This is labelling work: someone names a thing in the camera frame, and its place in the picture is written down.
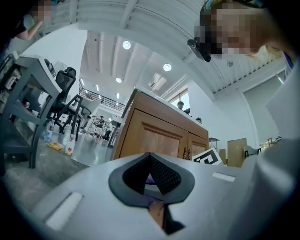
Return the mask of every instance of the white countertop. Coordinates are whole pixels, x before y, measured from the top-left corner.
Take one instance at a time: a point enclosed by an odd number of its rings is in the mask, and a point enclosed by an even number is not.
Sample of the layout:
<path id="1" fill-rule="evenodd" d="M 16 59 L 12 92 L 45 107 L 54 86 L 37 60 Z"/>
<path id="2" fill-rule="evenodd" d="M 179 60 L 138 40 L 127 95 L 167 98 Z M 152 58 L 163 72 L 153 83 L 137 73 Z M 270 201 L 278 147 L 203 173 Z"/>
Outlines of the white countertop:
<path id="1" fill-rule="evenodd" d="M 58 84 L 56 83 L 55 79 L 52 77 L 44 58 L 42 58 L 41 56 L 37 56 L 37 55 L 21 55 L 19 56 L 19 58 L 16 60 L 16 64 L 22 66 L 22 67 L 26 67 L 28 68 L 34 61 L 38 61 L 42 67 L 42 69 L 44 70 L 44 72 L 46 73 L 47 77 L 49 78 L 49 80 L 51 81 L 51 83 L 53 84 L 53 86 L 57 89 L 58 92 L 61 92 L 61 88 L 58 86 Z"/>
<path id="2" fill-rule="evenodd" d="M 196 120 L 193 119 L 191 116 L 187 115 L 184 111 L 180 110 L 179 108 L 177 108 L 177 107 L 175 107 L 174 105 L 170 104 L 169 102 L 165 101 L 165 100 L 162 99 L 161 97 L 155 95 L 153 92 L 151 92 L 151 91 L 149 91 L 149 90 L 147 90 L 147 89 L 145 89 L 145 88 L 143 88 L 143 87 L 140 87 L 140 86 L 139 86 L 139 87 L 135 87 L 134 91 L 132 92 L 132 94 L 131 94 L 131 96 L 130 96 L 130 98 L 129 98 L 129 101 L 128 101 L 126 107 L 125 107 L 125 110 L 124 110 L 124 113 L 123 113 L 123 115 L 122 115 L 122 118 L 124 117 L 124 115 L 125 115 L 127 109 L 129 108 L 131 102 L 133 101 L 133 98 L 135 97 L 137 91 L 140 91 L 140 92 L 142 92 L 142 93 L 148 95 L 149 97 L 156 99 L 157 101 L 159 101 L 159 102 L 161 102 L 162 104 L 164 104 L 164 105 L 166 105 L 166 106 L 172 108 L 174 111 L 180 113 L 182 116 L 185 116 L 187 119 L 190 119 L 191 121 L 193 121 L 194 123 L 196 123 L 197 125 L 199 125 L 199 126 L 201 126 L 201 127 L 203 128 L 203 125 L 202 125 L 200 122 L 196 121 Z"/>

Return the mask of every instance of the plastic bottle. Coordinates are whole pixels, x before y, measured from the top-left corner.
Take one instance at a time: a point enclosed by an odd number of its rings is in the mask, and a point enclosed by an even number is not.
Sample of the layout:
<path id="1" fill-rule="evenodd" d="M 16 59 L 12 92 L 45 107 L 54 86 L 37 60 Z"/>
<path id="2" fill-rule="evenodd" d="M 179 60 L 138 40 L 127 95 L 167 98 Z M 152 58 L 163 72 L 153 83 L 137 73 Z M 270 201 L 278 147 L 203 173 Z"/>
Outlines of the plastic bottle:
<path id="1" fill-rule="evenodd" d="M 70 140 L 66 145 L 65 154 L 72 155 L 74 147 L 75 147 L 75 135 L 71 134 Z"/>
<path id="2" fill-rule="evenodd" d="M 51 122 L 49 122 L 48 126 L 47 126 L 47 129 L 46 129 L 46 132 L 45 132 L 45 136 L 44 136 L 44 140 L 46 142 L 50 142 L 51 141 L 51 137 L 52 137 L 52 133 L 53 133 L 53 130 L 54 130 L 54 124 L 55 120 L 52 119 Z"/>

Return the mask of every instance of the cabinet door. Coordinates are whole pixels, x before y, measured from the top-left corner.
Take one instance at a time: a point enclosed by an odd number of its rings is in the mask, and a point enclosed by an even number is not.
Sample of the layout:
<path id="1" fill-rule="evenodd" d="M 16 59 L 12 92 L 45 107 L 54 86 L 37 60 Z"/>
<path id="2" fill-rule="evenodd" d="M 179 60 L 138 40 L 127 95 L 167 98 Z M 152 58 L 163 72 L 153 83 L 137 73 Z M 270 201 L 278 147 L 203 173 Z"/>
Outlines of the cabinet door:
<path id="1" fill-rule="evenodd" d="M 183 158 L 187 145 L 186 130 L 135 109 L 120 158 L 144 152 L 164 153 Z"/>
<path id="2" fill-rule="evenodd" d="M 208 150 L 208 140 L 188 133 L 187 149 L 187 159 L 192 160 L 193 156 Z"/>

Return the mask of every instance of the desk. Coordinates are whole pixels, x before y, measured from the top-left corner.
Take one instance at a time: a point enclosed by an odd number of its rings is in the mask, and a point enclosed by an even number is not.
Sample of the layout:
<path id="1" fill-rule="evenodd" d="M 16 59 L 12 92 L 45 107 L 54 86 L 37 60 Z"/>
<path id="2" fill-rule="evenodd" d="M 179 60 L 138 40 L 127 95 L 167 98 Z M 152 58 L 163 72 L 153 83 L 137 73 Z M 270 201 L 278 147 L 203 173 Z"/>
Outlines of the desk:
<path id="1" fill-rule="evenodd" d="M 218 148 L 217 148 L 217 142 L 218 142 L 219 140 L 218 140 L 217 138 L 214 138 L 214 137 L 210 137 L 208 140 L 209 140 L 210 143 L 216 142 L 216 150 L 217 150 L 217 149 L 218 149 Z"/>
<path id="2" fill-rule="evenodd" d="M 185 160 L 208 150 L 208 131 L 184 111 L 139 87 L 123 113 L 112 159 L 157 152 Z"/>

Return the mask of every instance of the person's arm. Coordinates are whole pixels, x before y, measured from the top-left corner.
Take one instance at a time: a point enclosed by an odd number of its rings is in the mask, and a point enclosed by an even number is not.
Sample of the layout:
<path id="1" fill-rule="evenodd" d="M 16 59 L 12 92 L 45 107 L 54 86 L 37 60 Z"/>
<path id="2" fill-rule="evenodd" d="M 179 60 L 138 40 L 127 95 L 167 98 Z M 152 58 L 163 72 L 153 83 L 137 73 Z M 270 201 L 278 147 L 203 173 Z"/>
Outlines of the person's arm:
<path id="1" fill-rule="evenodd" d="M 43 24 L 43 21 L 38 21 L 32 28 L 29 30 L 26 30 L 24 32 L 21 32 L 17 35 L 17 38 L 25 41 L 29 41 L 32 39 L 32 37 L 36 34 L 39 27 Z"/>

